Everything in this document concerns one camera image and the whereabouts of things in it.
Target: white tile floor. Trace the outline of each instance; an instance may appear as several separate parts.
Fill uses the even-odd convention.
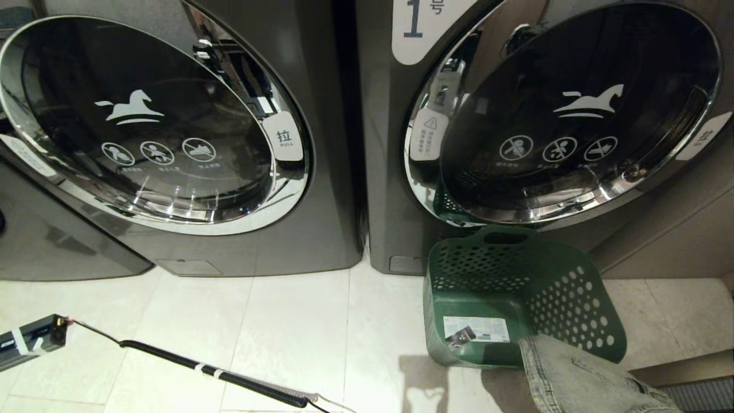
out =
[[[320,392],[359,413],[516,412],[504,395],[522,376],[447,369],[428,357],[422,283],[380,274],[366,261],[255,279],[188,279],[155,269],[126,279],[0,281],[0,331],[58,313],[118,338]],[[734,348],[734,305],[718,279],[606,286],[627,329],[627,368]],[[78,326],[66,348],[0,373],[0,406],[0,413],[296,410]]]

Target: green laundry basket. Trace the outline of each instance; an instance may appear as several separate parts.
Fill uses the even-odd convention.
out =
[[[517,343],[531,334],[615,363],[627,350],[594,263],[571,245],[539,240],[531,229],[489,225],[439,242],[424,281],[424,321],[429,354],[448,366],[522,367]],[[466,326],[475,337],[450,346],[447,337]]]

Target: warning icon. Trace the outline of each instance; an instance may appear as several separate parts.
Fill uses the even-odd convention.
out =
[[[426,123],[423,124],[426,128],[436,130],[438,128],[438,121],[436,117],[430,118]]]

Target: black cable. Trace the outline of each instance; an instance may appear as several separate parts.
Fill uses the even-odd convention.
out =
[[[231,384],[236,384],[237,386],[244,387],[245,389],[252,390],[253,392],[257,392],[261,395],[264,395],[266,397],[280,401],[281,403],[285,403],[293,407],[298,407],[298,408],[303,409],[308,404],[310,404],[311,406],[317,408],[318,410],[324,413],[329,413],[326,410],[322,409],[321,407],[318,407],[317,405],[311,403],[311,401],[308,400],[307,398],[301,398],[301,397],[297,397],[294,395],[289,395],[288,393],[282,392],[278,389],[273,389],[272,387],[268,387],[264,384],[260,384],[255,381],[248,380],[247,378],[236,375],[232,372],[228,372],[226,370],[222,370],[222,369],[219,369],[217,367],[214,367],[208,364],[199,363],[196,360],[192,360],[192,359],[188,359],[183,356],[179,356],[178,354],[171,353],[169,351],[165,351],[157,347],[153,347],[152,345],[148,345],[143,342],[138,342],[135,340],[120,341],[120,340],[115,339],[113,336],[107,333],[104,333],[100,330],[97,330],[96,328],[89,326],[86,323],[83,323],[81,321],[77,321],[69,317],[67,317],[67,320],[70,323],[79,324],[80,326],[90,331],[94,331],[95,333],[100,334],[101,336],[107,337],[108,339],[110,339],[111,341],[119,345],[121,348],[127,348],[127,347],[134,348],[136,350],[143,351],[145,353],[151,354],[161,359],[168,360],[170,362],[174,362],[184,367],[188,367],[193,370],[200,370],[202,373],[218,378],[219,380],[226,381]]]

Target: denim fabric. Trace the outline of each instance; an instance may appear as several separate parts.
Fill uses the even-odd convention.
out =
[[[619,365],[544,334],[520,342],[542,413],[681,413],[665,393]]]

